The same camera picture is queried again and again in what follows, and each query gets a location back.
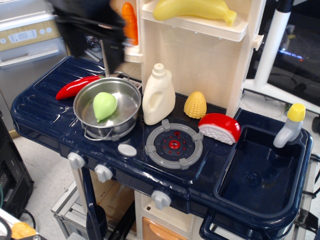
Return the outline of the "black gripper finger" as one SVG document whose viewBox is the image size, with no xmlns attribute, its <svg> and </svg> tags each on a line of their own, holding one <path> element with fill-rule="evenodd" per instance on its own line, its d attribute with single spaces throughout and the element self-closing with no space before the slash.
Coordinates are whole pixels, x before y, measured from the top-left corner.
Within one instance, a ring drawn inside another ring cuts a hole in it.
<svg viewBox="0 0 320 240">
<path fill-rule="evenodd" d="M 108 71 L 113 73 L 124 61 L 125 35 L 122 27 L 99 26 Z"/>
<path fill-rule="evenodd" d="M 87 47 L 85 35 L 69 23 L 58 23 L 58 30 L 63 37 L 70 53 L 75 57 L 81 57 Z"/>
</svg>

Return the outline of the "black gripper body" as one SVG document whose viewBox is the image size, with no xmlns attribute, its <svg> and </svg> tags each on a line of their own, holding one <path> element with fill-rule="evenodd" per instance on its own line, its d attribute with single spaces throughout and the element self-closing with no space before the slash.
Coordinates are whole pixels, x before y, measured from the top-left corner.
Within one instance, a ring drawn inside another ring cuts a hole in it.
<svg viewBox="0 0 320 240">
<path fill-rule="evenodd" d="M 57 13 L 75 16 L 108 27 L 125 26 L 124 20 L 111 8 L 110 0 L 49 0 Z"/>
</svg>

